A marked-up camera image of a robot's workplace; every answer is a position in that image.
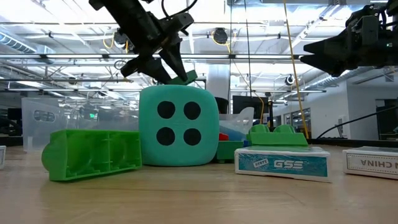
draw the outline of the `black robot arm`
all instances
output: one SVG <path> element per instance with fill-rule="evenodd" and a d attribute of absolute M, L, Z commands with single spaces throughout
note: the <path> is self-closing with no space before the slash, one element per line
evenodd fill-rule
<path fill-rule="evenodd" d="M 192 16 L 180 13 L 172 17 L 157 19 L 146 12 L 138 0 L 89 0 L 94 9 L 105 7 L 119 24 L 119 33 L 124 34 L 133 44 L 133 52 L 139 56 L 125 64 L 121 73 L 124 77 L 134 72 L 145 73 L 161 83 L 168 84 L 170 75 L 166 72 L 160 58 L 152 55 L 159 51 L 160 57 L 183 81 L 187 73 L 180 55 L 182 39 L 178 32 L 193 23 Z"/>
<path fill-rule="evenodd" d="M 386 24 L 386 13 L 393 17 L 390 24 Z M 396 15 L 398 0 L 389 0 L 384 7 L 364 6 L 352 13 L 346 29 L 336 37 L 305 45 L 304 51 L 313 55 L 305 55 L 300 61 L 333 77 L 359 66 L 398 65 Z"/>

